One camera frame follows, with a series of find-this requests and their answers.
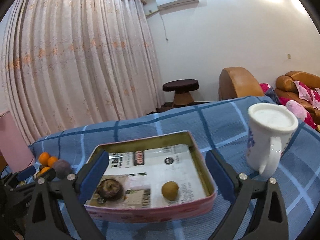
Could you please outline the orange tangerine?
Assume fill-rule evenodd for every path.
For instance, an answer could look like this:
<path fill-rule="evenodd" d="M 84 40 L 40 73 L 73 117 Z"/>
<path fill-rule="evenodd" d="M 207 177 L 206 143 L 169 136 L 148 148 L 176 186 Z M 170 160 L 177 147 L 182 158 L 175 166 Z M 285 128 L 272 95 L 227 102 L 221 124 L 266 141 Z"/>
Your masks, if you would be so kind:
<path fill-rule="evenodd" d="M 50 154 L 48 152 L 42 152 L 39 155 L 38 161 L 41 165 L 48 166 L 49 158 L 50 158 Z"/>
<path fill-rule="evenodd" d="M 46 173 L 49 169 L 50 169 L 50 167 L 44 167 L 44 168 L 40 171 L 40 174 Z"/>
<path fill-rule="evenodd" d="M 48 167 L 53 167 L 53 165 L 58 161 L 59 159 L 55 156 L 52 156 L 50 157 L 48 160 L 47 160 L 47 165 Z"/>

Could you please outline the purple passion fruit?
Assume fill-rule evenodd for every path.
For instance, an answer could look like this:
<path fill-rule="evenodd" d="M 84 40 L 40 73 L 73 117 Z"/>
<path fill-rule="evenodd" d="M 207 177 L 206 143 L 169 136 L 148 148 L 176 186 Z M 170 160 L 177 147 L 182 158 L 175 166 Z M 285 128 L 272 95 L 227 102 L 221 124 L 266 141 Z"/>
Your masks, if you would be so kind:
<path fill-rule="evenodd" d="M 71 165 L 62 159 L 59 159 L 53 164 L 53 169 L 55 170 L 58 179 L 64 179 L 73 172 Z"/>

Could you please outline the white ceramic mug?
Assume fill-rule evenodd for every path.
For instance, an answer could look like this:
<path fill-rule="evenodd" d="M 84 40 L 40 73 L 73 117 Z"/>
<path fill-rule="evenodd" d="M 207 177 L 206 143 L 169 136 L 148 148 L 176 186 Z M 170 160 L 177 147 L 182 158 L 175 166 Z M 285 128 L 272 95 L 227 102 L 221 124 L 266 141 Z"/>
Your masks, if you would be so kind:
<path fill-rule="evenodd" d="M 260 176 L 270 178 L 298 128 L 298 120 L 285 106 L 256 103 L 248 108 L 246 161 Z"/>

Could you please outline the small brown-green longan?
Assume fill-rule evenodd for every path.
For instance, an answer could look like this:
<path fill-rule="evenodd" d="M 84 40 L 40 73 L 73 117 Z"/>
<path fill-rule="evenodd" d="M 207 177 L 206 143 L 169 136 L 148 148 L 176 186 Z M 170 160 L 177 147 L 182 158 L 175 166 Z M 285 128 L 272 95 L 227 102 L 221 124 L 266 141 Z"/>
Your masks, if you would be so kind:
<path fill-rule="evenodd" d="M 178 196 L 178 189 L 179 186 L 176 182 L 168 181 L 161 188 L 162 196 L 169 201 L 175 201 Z"/>

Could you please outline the pink metal tray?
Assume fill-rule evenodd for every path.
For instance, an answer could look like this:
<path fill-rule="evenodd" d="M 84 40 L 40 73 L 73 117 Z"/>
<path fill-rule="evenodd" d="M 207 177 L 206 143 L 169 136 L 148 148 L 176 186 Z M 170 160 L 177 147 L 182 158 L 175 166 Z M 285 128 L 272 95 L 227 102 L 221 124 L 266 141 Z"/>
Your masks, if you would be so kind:
<path fill-rule="evenodd" d="M 99 180 L 115 179 L 123 186 L 118 200 L 106 200 L 96 191 L 85 208 L 96 219 L 117 223 L 149 223 L 179 220 L 208 213 L 217 192 L 193 136 L 180 131 L 155 137 L 98 145 L 109 154 L 108 166 Z M 178 184 L 178 196 L 169 201 L 161 188 Z"/>

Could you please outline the blue plaid tablecloth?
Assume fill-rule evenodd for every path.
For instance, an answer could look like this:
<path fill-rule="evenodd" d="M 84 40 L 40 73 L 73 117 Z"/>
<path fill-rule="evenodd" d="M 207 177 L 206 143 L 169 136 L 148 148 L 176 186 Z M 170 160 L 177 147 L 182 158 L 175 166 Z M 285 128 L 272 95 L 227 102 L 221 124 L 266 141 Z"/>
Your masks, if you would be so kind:
<path fill-rule="evenodd" d="M 151 114 L 138 119 L 108 121 L 47 135 L 27 145 L 36 158 L 48 152 L 68 161 L 76 171 L 100 144 L 189 131 L 202 154 L 216 149 L 237 172 L 257 173 L 245 161 L 248 108 L 269 102 L 247 96 Z M 301 122 L 275 172 L 286 207 L 289 239 L 319 239 L 319 133 Z M 107 239 L 207 239 L 229 203 L 218 195 L 205 215 L 173 222 L 125 224 L 99 220 Z"/>

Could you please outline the pink floral blanket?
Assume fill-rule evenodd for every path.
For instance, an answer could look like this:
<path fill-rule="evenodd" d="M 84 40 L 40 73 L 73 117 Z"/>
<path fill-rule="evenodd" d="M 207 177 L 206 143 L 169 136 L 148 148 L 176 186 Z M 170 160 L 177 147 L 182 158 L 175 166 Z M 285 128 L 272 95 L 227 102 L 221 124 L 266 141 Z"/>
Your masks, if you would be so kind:
<path fill-rule="evenodd" d="M 319 109 L 319 94 L 318 94 L 318 92 L 316 90 L 311 90 L 310 88 L 308 88 L 306 85 L 304 85 L 300 81 L 294 81 L 293 83 L 295 84 L 295 87 L 298 89 L 299 99 L 302 99 L 305 102 L 310 103 L 313 109 Z M 260 87 L 263 90 L 263 93 L 266 96 L 270 97 L 278 105 L 285 106 L 285 104 L 289 100 L 293 100 L 293 99 L 277 96 L 274 89 L 268 83 L 260 83 Z M 312 127 L 313 129 L 318 129 L 318 125 L 314 122 L 314 120 L 309 112 L 308 112 L 308 117 L 306 118 L 306 120 L 304 122 L 306 124 L 308 124 L 310 127 Z"/>

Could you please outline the brown leather sofa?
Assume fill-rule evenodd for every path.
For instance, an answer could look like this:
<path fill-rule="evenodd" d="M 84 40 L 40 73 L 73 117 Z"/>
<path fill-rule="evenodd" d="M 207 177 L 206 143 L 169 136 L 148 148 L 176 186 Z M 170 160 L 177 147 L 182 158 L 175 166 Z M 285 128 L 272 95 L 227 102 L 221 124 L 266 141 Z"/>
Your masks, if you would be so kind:
<path fill-rule="evenodd" d="M 288 72 L 277 78 L 275 93 L 279 98 L 298 102 L 319 125 L 319 76 L 301 71 Z"/>

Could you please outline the dark round stool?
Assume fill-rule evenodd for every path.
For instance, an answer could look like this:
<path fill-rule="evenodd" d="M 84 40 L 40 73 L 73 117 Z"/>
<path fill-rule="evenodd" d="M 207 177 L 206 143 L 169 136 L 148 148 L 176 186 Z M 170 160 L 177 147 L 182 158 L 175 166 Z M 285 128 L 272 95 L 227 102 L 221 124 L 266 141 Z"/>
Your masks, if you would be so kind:
<path fill-rule="evenodd" d="M 170 81 L 162 87 L 164 92 L 175 92 L 172 106 L 187 106 L 194 103 L 191 92 L 198 89 L 199 82 L 195 79 Z"/>

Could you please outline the pink floral curtain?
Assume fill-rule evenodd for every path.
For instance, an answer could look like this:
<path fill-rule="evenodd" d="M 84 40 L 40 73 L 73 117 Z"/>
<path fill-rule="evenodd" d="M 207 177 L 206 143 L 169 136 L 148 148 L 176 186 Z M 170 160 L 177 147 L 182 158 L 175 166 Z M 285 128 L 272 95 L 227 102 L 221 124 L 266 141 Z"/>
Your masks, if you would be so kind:
<path fill-rule="evenodd" d="M 145 0 L 14 0 L 1 91 L 28 144 L 164 102 Z"/>

